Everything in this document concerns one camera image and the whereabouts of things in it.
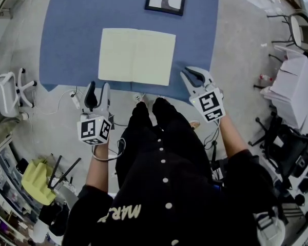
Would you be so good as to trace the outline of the blue tablecloth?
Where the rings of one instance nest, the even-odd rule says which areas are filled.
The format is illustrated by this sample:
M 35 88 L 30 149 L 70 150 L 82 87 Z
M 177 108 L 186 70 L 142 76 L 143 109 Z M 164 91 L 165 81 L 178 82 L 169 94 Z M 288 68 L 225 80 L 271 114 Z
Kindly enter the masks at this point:
M 185 0 L 177 16 L 145 9 L 146 0 L 50 0 L 40 50 L 40 82 L 87 86 L 98 78 L 102 30 L 132 28 L 174 34 L 175 51 L 168 86 L 112 81 L 113 90 L 134 91 L 188 101 L 180 72 L 186 66 L 210 69 L 219 0 Z

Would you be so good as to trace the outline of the round wicker chair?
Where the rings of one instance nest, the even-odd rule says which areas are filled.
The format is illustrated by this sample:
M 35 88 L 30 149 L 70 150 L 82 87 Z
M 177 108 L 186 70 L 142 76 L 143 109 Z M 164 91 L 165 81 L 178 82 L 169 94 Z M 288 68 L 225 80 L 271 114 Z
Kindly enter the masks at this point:
M 308 53 L 308 16 L 305 13 L 267 15 L 266 17 L 283 18 L 282 22 L 287 24 L 290 33 L 287 40 L 273 40 L 272 44 L 286 44 L 287 47 L 295 46 Z

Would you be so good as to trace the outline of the person's black buttoned clothing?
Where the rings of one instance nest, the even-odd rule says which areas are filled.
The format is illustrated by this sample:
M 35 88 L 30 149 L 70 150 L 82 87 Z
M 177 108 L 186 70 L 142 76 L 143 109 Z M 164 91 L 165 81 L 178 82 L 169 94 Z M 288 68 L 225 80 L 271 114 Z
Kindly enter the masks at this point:
M 247 149 L 215 187 L 187 119 L 163 97 L 151 112 L 157 126 L 137 104 L 122 134 L 116 197 L 85 183 L 62 246 L 261 246 L 255 215 L 280 207 L 268 171 Z

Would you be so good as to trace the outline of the black office chair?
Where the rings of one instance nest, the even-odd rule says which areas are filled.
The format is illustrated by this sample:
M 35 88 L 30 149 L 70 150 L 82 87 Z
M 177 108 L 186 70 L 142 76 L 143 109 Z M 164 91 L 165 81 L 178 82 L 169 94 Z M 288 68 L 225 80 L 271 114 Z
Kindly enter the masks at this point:
M 256 142 L 249 142 L 251 147 L 259 145 L 265 159 L 273 166 L 283 180 L 294 176 L 296 167 L 303 169 L 308 165 L 308 134 L 300 134 L 297 130 L 282 123 L 282 118 L 275 112 L 268 128 L 256 117 L 264 135 Z

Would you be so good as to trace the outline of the white power strip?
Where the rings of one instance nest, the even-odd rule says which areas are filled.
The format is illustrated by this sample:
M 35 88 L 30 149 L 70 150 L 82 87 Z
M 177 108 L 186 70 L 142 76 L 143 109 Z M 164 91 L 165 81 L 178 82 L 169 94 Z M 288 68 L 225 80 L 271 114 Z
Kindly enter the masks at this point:
M 81 105 L 80 105 L 80 100 L 77 96 L 77 91 L 70 91 L 69 95 L 75 107 L 79 110 L 81 108 Z

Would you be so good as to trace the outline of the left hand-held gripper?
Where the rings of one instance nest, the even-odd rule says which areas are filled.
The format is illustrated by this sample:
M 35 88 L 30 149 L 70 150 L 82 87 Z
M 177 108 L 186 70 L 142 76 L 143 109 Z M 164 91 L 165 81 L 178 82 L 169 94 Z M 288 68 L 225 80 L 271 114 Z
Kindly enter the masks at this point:
M 94 110 L 98 104 L 95 89 L 95 81 L 91 81 L 84 94 L 84 105 L 90 111 L 82 110 L 77 122 L 79 141 L 90 146 L 107 144 L 112 128 L 109 121 L 110 84 L 104 83 L 102 87 L 98 110 Z

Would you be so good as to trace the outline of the yellow-green plastic stool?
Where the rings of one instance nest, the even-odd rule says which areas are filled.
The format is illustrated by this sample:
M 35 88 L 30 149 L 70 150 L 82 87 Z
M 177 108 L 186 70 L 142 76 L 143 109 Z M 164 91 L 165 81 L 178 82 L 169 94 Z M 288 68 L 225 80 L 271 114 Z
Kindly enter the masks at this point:
M 53 167 L 47 164 L 46 159 L 32 160 L 23 176 L 22 187 L 37 202 L 42 205 L 50 205 L 56 198 L 56 194 L 48 187 Z

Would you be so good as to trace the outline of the blue notebook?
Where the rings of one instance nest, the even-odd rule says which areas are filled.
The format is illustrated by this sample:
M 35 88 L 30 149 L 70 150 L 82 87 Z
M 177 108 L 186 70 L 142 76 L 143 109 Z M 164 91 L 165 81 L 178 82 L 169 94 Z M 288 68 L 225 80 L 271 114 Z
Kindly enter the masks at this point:
M 176 36 L 124 28 L 102 30 L 98 79 L 168 86 Z

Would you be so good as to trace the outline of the white office chair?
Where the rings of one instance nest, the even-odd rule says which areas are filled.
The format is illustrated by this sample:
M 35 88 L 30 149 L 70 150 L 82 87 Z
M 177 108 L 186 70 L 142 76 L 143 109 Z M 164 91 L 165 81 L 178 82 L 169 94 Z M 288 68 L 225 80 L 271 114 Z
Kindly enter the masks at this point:
M 0 113 L 4 117 L 16 117 L 23 104 L 33 108 L 34 103 L 30 102 L 25 91 L 36 87 L 37 82 L 32 80 L 27 84 L 22 83 L 26 70 L 21 68 L 18 76 L 13 72 L 0 75 Z

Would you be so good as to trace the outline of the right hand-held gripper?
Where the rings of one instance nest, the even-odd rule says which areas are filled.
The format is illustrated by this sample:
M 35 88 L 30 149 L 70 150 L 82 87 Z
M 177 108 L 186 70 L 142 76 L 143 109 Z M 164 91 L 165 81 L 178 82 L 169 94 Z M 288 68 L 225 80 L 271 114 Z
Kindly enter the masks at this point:
M 186 74 L 191 74 L 191 76 L 188 77 L 183 71 L 180 72 L 180 75 L 189 91 L 189 102 L 207 123 L 223 118 L 226 112 L 223 106 L 223 93 L 221 90 L 214 88 L 209 91 L 203 91 L 200 87 L 206 87 L 213 83 L 210 72 L 194 66 L 185 67 L 185 70 Z

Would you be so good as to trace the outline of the person's left forearm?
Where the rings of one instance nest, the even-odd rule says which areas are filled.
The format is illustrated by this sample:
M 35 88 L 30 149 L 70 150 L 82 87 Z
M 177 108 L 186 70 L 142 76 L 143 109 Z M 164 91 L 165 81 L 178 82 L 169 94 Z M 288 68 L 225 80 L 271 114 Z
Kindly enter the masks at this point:
M 86 178 L 86 185 L 108 193 L 108 143 L 95 146 Z

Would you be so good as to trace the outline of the person's right forearm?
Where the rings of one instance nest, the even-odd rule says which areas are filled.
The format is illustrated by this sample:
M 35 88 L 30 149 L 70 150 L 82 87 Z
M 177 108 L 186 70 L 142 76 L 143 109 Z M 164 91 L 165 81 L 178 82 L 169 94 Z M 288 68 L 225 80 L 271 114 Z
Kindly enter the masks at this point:
M 248 149 L 247 144 L 241 137 L 228 114 L 221 118 L 219 128 L 227 158 L 231 158 L 239 152 Z

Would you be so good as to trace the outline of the white cloth-covered table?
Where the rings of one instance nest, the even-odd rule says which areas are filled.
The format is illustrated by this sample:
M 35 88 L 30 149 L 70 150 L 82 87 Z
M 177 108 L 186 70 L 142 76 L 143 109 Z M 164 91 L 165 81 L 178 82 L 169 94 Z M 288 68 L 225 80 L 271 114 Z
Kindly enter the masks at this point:
M 302 134 L 308 133 L 308 58 L 292 49 L 274 46 L 286 56 L 271 86 L 260 91 L 283 121 Z

